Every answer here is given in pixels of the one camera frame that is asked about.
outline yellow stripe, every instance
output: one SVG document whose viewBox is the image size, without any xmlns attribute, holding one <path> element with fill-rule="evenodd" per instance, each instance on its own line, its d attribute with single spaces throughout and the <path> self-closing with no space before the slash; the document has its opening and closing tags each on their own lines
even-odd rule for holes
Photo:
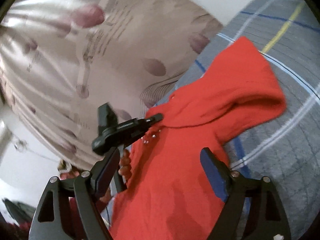
<svg viewBox="0 0 320 240">
<path fill-rule="evenodd" d="M 290 18 L 282 25 L 281 29 L 278 31 L 276 36 L 272 38 L 271 41 L 262 49 L 261 52 L 267 53 L 278 41 L 279 39 L 285 34 L 285 32 L 289 29 L 290 25 L 292 24 L 292 21 L 294 21 L 297 16 L 302 11 L 302 8 L 304 7 L 306 3 L 301 2 L 296 9 L 294 10 L 293 14 L 290 16 Z"/>
</svg>

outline gray bedsheet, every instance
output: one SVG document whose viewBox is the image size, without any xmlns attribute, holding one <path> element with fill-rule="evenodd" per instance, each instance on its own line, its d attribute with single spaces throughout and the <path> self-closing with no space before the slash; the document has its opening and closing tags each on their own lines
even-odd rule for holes
<svg viewBox="0 0 320 240">
<path fill-rule="evenodd" d="M 173 90 L 200 78 L 215 56 L 241 35 L 259 50 L 276 40 L 264 57 L 288 107 L 281 117 L 244 132 L 225 149 L 231 168 L 246 177 L 273 179 L 292 239 L 298 239 L 320 210 L 320 25 L 303 0 L 254 0 L 211 40 Z"/>
</svg>

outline red sleeve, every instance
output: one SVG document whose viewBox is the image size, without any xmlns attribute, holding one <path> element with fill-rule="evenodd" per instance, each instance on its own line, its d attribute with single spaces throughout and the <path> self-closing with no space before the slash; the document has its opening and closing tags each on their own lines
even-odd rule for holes
<svg viewBox="0 0 320 240">
<path fill-rule="evenodd" d="M 107 204 L 101 201 L 97 201 L 96 207 L 98 209 L 98 212 L 101 213 L 102 210 L 105 209 Z M 71 218 L 72 218 L 72 226 L 76 233 L 76 240 L 86 239 L 86 235 L 82 226 L 80 214 L 78 211 L 78 206 L 76 202 L 76 198 L 70 199 L 70 210 L 71 210 Z"/>
</svg>

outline finger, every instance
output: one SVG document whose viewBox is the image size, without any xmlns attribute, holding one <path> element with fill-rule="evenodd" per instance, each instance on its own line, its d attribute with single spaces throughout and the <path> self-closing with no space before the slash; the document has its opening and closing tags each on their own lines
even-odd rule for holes
<svg viewBox="0 0 320 240">
<path fill-rule="evenodd" d="M 120 159 L 120 162 L 119 162 L 119 164 L 120 164 L 121 166 L 127 166 L 127 165 L 129 165 L 130 163 L 131 163 L 131 159 L 128 158 L 128 157 L 122 157 L 122 158 Z"/>
<path fill-rule="evenodd" d="M 121 176 L 125 176 L 127 173 L 129 173 L 131 171 L 131 166 L 127 165 L 127 166 L 123 166 L 122 168 L 119 169 L 119 174 Z"/>
<path fill-rule="evenodd" d="M 125 176 L 123 176 L 126 181 L 128 181 L 132 177 L 131 171 L 129 171 Z"/>
<path fill-rule="evenodd" d="M 129 157 L 130 152 L 127 149 L 123 150 L 123 157 Z"/>
</svg>

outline black mechanical device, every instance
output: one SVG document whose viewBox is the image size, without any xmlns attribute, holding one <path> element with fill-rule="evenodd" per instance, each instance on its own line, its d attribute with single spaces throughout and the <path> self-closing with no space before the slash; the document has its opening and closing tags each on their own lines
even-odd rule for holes
<svg viewBox="0 0 320 240">
<path fill-rule="evenodd" d="M 162 120 L 162 115 L 118 124 L 108 104 L 101 106 L 98 112 L 99 136 L 92 142 L 92 149 L 104 155 L 104 159 L 75 179 L 50 179 L 32 221 L 30 240 L 75 239 L 76 228 L 71 224 L 69 197 L 76 198 L 86 239 L 112 240 L 94 203 L 105 195 L 112 180 L 118 191 L 126 189 L 117 172 L 120 161 L 118 147 L 130 145 L 143 137 L 151 125 Z M 208 148 L 201 151 L 200 161 L 215 195 L 225 202 L 208 240 L 236 239 L 246 197 L 252 200 L 243 240 L 291 239 L 284 208 L 269 177 L 247 179 L 238 171 L 230 171 Z"/>
</svg>

